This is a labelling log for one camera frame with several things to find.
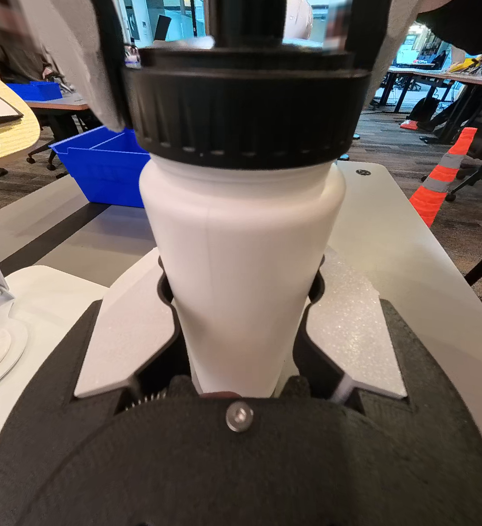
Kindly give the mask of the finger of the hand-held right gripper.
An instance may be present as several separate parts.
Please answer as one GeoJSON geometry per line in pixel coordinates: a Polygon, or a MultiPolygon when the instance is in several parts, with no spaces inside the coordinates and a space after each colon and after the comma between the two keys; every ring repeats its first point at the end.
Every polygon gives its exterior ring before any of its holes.
{"type": "Polygon", "coordinates": [[[118,1],[20,1],[32,36],[101,123],[130,127],[118,1]]]}
{"type": "Polygon", "coordinates": [[[365,109],[391,67],[416,21],[421,1],[350,1],[344,22],[344,50],[353,56],[353,68],[369,72],[365,109]]]}

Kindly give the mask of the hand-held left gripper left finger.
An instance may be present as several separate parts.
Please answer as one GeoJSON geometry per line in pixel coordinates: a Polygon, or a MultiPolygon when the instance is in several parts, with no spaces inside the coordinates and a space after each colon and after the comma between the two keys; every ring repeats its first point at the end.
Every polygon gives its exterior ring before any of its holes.
{"type": "Polygon", "coordinates": [[[158,248],[108,288],[74,390],[87,398],[130,387],[139,369],[176,335],[173,295],[158,248]]]}

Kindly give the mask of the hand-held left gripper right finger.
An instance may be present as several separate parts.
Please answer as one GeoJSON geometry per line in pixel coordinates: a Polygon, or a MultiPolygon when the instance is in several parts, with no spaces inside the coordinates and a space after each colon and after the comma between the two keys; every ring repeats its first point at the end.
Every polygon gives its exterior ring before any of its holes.
{"type": "Polygon", "coordinates": [[[346,401],[355,389],[407,396],[378,291],[331,247],[308,294],[295,365],[314,398],[346,401]]]}

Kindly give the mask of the black bottle lid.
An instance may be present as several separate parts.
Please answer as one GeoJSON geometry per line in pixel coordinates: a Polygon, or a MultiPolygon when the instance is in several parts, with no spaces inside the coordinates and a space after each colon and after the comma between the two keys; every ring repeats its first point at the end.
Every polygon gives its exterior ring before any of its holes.
{"type": "Polygon", "coordinates": [[[349,53],[294,45],[140,50],[124,68],[139,146],[187,165],[282,170],[349,148],[370,71],[349,53]]]}

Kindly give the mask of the white bottle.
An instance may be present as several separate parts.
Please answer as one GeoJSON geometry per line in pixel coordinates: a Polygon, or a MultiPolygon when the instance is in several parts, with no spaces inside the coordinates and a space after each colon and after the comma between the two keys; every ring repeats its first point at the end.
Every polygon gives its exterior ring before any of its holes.
{"type": "Polygon", "coordinates": [[[198,384],[268,398],[344,200],[332,163],[197,167],[151,155],[140,194],[198,384]]]}

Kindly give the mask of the person's right hand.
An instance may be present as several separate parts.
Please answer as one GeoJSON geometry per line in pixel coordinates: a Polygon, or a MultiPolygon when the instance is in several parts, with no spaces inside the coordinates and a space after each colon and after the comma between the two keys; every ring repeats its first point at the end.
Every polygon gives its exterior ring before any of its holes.
{"type": "Polygon", "coordinates": [[[313,10],[308,1],[287,1],[284,39],[309,40],[313,17],[313,10]]]}

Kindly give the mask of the small blue plastic bin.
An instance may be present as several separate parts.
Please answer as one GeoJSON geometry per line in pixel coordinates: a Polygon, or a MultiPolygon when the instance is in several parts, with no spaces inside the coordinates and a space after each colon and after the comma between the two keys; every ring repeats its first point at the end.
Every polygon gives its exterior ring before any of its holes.
{"type": "Polygon", "coordinates": [[[28,84],[7,83],[12,91],[25,101],[47,102],[63,97],[60,86],[56,82],[30,82],[28,84]]]}

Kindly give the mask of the wooden top desk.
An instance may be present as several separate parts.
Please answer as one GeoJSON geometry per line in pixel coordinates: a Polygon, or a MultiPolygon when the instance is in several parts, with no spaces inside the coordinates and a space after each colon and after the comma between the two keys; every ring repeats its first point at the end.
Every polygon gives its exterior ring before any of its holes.
{"type": "Polygon", "coordinates": [[[37,118],[40,129],[49,127],[55,142],[88,130],[89,107],[78,94],[70,94],[50,101],[25,101],[37,118]]]}
{"type": "Polygon", "coordinates": [[[426,144],[450,144],[457,131],[461,127],[461,112],[467,106],[468,102],[473,99],[474,93],[477,91],[478,86],[482,86],[482,75],[475,75],[469,73],[450,73],[450,72],[439,72],[436,70],[423,70],[415,68],[400,68],[400,67],[390,67],[388,73],[385,76],[385,86],[383,89],[382,96],[380,97],[376,109],[384,110],[388,105],[389,95],[392,92],[396,79],[398,77],[405,77],[406,81],[403,85],[402,92],[397,99],[393,114],[399,114],[401,112],[402,103],[406,96],[406,93],[409,90],[409,85],[412,80],[419,79],[425,84],[429,85],[430,89],[426,96],[426,100],[432,98],[435,93],[435,90],[442,86],[442,84],[447,86],[447,92],[450,91],[451,87],[455,82],[460,82],[463,85],[467,86],[467,89],[460,97],[460,105],[452,111],[447,122],[440,135],[422,135],[420,140],[426,144]]]}

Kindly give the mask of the yellow bin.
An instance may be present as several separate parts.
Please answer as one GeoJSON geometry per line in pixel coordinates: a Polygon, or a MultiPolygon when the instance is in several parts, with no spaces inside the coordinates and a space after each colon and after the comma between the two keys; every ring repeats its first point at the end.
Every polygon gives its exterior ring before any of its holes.
{"type": "Polygon", "coordinates": [[[465,57],[460,62],[452,63],[448,71],[454,74],[482,75],[482,54],[475,57],[465,57]]]}

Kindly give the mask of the black backpack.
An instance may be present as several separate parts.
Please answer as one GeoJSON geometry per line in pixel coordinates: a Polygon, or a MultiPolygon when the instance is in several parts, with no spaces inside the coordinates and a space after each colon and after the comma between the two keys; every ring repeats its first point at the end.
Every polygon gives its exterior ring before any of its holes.
{"type": "Polygon", "coordinates": [[[439,104],[440,100],[435,97],[424,97],[416,103],[407,119],[415,122],[428,122],[435,114],[439,104]]]}

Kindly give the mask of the wooden display board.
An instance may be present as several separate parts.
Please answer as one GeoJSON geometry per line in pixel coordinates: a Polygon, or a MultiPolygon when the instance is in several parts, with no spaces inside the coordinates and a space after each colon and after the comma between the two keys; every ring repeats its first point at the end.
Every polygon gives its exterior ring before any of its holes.
{"type": "Polygon", "coordinates": [[[0,80],[0,98],[21,112],[21,119],[0,125],[0,167],[25,156],[40,138],[38,120],[20,96],[0,80]]]}

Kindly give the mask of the orange traffic cone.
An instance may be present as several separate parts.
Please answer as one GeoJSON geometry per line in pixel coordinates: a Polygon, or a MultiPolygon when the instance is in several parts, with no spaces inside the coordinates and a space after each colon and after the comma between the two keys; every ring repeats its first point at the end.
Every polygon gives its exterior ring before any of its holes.
{"type": "Polygon", "coordinates": [[[457,176],[476,132],[477,128],[474,127],[463,128],[455,144],[442,156],[437,166],[410,197],[409,202],[427,227],[432,226],[445,201],[448,189],[457,176]]]}

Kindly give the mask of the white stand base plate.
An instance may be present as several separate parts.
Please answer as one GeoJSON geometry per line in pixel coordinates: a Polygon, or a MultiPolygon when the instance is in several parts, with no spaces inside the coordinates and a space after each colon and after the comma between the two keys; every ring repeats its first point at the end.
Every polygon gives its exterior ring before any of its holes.
{"type": "Polygon", "coordinates": [[[25,351],[0,381],[0,432],[15,403],[40,366],[76,321],[107,288],[47,266],[32,266],[6,278],[14,299],[0,298],[0,318],[23,322],[25,351]]]}

